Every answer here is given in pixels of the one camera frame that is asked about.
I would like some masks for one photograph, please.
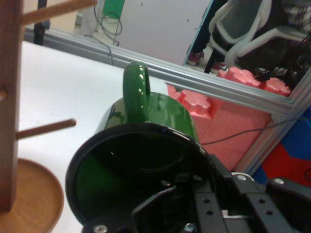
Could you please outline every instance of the wooden post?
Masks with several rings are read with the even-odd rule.
[[[0,209],[10,210],[16,196],[19,72],[22,0],[0,0]]]
[[[18,132],[23,25],[96,3],[70,0],[23,15],[23,0],[0,0],[0,210],[11,210],[16,197],[18,138],[75,125],[74,120],[69,120]]]

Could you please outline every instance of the red shoe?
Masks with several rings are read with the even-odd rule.
[[[213,74],[218,74],[220,70],[228,71],[228,68],[225,66],[224,62],[215,62],[210,72]]]
[[[203,52],[198,52],[198,53],[190,52],[188,59],[187,59],[187,63],[189,65],[195,66],[203,59],[204,59]]]

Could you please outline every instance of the bolt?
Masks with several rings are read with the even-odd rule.
[[[161,185],[163,185],[164,187],[170,187],[171,183],[169,181],[162,180]]]
[[[274,179],[274,182],[277,183],[277,184],[284,184],[284,181],[277,178],[277,179]]]
[[[105,225],[97,225],[94,227],[94,233],[107,233],[108,228]]]
[[[196,227],[193,223],[190,222],[184,226],[184,231],[194,233],[194,232],[196,232]]]
[[[202,178],[201,176],[198,176],[198,175],[194,175],[194,176],[193,176],[193,179],[194,179],[195,181],[202,181],[202,180],[203,180],[203,178]]]
[[[243,175],[238,175],[237,178],[238,178],[240,181],[246,181],[246,177],[243,176]]]

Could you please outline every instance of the black mug rim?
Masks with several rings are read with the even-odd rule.
[[[89,154],[89,152],[91,152],[96,146],[98,146],[102,142],[123,134],[139,132],[159,133],[174,136],[175,138],[181,140],[181,142],[194,147],[202,154],[206,153],[206,151],[201,147],[199,143],[197,143],[194,139],[187,136],[186,134],[173,128],[154,123],[122,124],[96,133],[76,151],[75,155],[71,159],[71,162],[66,172],[65,191],[67,201],[69,203],[71,211],[74,213],[75,217],[81,224],[84,225],[85,223],[87,223],[85,216],[79,209],[78,200],[75,195],[75,179],[81,162]]]

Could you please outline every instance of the white chair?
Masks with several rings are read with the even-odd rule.
[[[225,56],[225,64],[227,67],[240,67],[237,63],[239,58],[247,55],[251,51],[254,51],[272,39],[283,38],[301,42],[306,36],[307,34],[288,26],[273,28],[252,41],[243,39],[234,45]]]
[[[229,0],[209,24],[210,44],[214,48],[205,73],[209,73],[215,56],[227,52],[243,39],[252,40],[267,22],[272,0]]]

